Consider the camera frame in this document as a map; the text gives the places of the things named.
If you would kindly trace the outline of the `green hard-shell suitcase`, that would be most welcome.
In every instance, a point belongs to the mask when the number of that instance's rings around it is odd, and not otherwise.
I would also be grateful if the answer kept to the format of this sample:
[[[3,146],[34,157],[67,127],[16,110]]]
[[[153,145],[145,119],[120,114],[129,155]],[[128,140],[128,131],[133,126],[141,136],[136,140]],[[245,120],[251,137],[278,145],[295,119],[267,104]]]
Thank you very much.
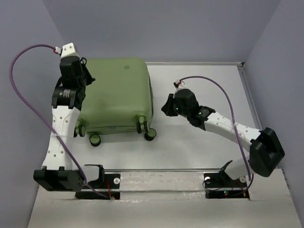
[[[138,57],[91,58],[87,69],[95,81],[86,87],[75,134],[89,136],[97,147],[101,135],[136,132],[152,141],[153,92],[146,63]]]

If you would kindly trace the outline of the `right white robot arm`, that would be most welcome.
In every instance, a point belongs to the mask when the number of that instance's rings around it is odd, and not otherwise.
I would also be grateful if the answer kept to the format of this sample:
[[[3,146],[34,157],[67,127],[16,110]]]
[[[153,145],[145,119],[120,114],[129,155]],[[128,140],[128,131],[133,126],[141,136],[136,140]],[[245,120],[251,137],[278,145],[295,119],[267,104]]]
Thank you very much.
[[[214,109],[199,105],[195,94],[189,89],[169,94],[161,108],[166,116],[182,116],[197,128],[220,135],[249,153],[245,158],[226,162],[216,175],[223,186],[230,186],[237,179],[250,174],[269,177],[285,156],[275,131],[263,130],[233,123]]]

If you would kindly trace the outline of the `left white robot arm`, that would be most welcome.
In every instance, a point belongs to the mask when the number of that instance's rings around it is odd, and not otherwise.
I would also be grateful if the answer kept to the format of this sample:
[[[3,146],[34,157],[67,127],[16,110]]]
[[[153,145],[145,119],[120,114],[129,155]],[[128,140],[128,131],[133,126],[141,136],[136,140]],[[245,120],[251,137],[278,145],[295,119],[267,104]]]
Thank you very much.
[[[86,178],[69,146],[76,134],[76,123],[86,97],[86,87],[95,79],[86,67],[86,58],[63,57],[59,63],[61,77],[52,94],[52,125],[45,160],[33,174],[34,180],[47,191],[79,192]]]

